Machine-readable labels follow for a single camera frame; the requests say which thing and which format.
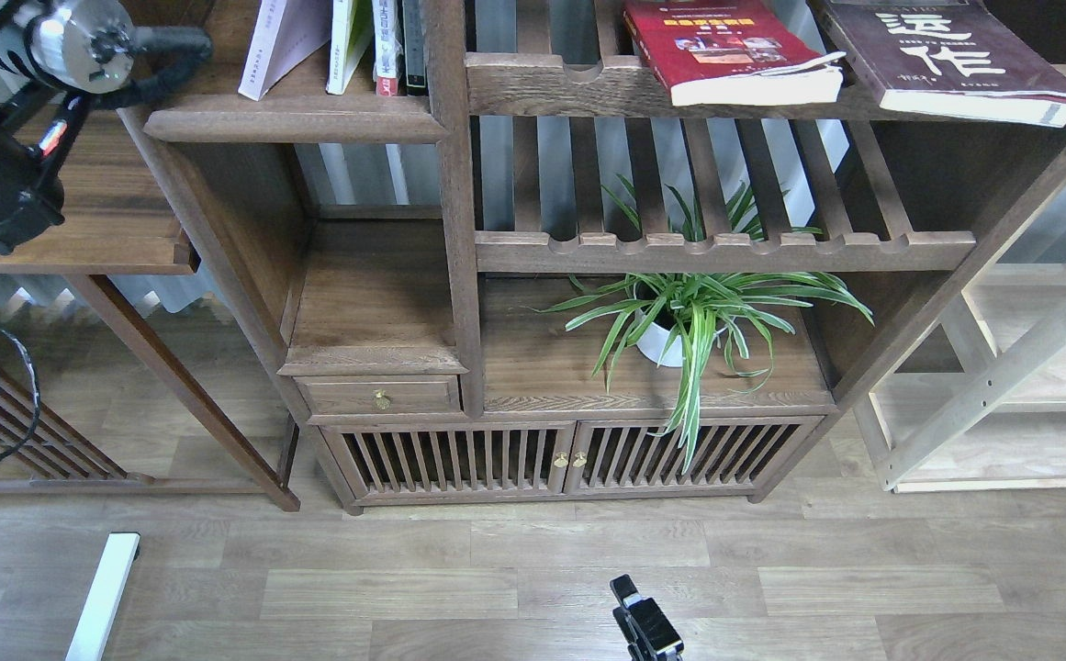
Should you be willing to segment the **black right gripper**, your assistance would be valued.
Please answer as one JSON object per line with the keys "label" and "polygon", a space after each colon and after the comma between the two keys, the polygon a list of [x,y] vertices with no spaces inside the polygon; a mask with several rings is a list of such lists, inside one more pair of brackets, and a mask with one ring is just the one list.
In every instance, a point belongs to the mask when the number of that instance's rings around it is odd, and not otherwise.
{"label": "black right gripper", "polygon": [[682,660],[684,643],[655,598],[642,599],[629,574],[610,581],[620,606],[613,616],[620,626],[632,660]]}

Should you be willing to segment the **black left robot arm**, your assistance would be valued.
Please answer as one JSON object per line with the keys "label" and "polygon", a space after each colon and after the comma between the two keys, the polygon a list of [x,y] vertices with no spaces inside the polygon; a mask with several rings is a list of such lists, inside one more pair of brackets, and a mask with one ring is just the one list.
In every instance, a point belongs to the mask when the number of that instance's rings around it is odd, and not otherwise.
{"label": "black left robot arm", "polygon": [[0,1],[0,254],[65,220],[59,172],[93,109],[162,99],[212,53],[118,1]]}

